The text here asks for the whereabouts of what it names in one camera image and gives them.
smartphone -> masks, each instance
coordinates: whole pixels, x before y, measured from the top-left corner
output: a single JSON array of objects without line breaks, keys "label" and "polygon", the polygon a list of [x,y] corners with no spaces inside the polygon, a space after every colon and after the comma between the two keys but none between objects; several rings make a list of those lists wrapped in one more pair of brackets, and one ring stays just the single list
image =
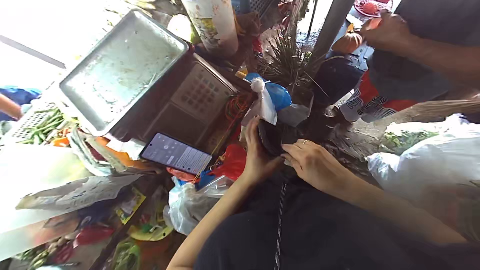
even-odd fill
[{"label": "smartphone", "polygon": [[203,171],[212,159],[211,155],[162,133],[153,137],[140,157],[195,175]]}]

metal scale tray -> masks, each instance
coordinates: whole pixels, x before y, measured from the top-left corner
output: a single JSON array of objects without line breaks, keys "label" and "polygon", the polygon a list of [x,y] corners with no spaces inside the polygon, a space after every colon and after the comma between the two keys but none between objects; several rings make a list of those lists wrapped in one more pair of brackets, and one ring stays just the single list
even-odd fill
[{"label": "metal scale tray", "polygon": [[188,51],[188,44],[131,10],[60,82],[82,124],[103,136]]}]

pumpkin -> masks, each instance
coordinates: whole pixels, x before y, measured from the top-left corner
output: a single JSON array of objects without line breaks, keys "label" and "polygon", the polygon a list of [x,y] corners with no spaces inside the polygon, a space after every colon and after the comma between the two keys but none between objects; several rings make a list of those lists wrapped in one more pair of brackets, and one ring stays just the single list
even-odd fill
[{"label": "pumpkin", "polygon": [[347,32],[343,37],[337,40],[333,46],[332,50],[341,52],[344,54],[353,53],[363,42],[363,38],[360,34]]}]

woman's arm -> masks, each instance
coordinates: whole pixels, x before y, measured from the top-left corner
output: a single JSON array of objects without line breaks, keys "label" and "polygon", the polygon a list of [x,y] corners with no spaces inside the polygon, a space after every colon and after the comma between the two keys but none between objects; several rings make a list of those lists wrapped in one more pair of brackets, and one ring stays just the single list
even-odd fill
[{"label": "woman's arm", "polygon": [[247,162],[242,175],[183,241],[170,261],[168,270],[193,269],[198,253],[217,226],[235,213],[252,189],[282,163],[281,157],[270,160],[263,152],[258,138],[258,123],[259,118],[253,118],[247,126]]},{"label": "woman's arm", "polygon": [[399,15],[389,12],[382,14],[378,25],[379,20],[371,19],[360,31],[370,46],[426,64],[453,80],[480,86],[480,47],[457,46],[414,36]]},{"label": "woman's arm", "polygon": [[282,147],[288,152],[283,156],[290,161],[298,176],[318,190],[430,241],[441,244],[466,242],[459,233],[426,211],[358,178],[320,145],[300,139],[293,145]]}]

patterned shorts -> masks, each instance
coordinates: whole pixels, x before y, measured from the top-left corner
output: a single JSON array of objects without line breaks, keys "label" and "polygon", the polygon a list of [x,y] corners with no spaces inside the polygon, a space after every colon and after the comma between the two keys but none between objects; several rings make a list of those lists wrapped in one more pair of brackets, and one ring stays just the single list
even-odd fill
[{"label": "patterned shorts", "polygon": [[388,98],[380,96],[370,81],[367,70],[355,86],[355,93],[340,106],[340,111],[349,122],[355,122],[361,118],[369,123],[409,108],[416,103],[414,100],[388,100]]}]

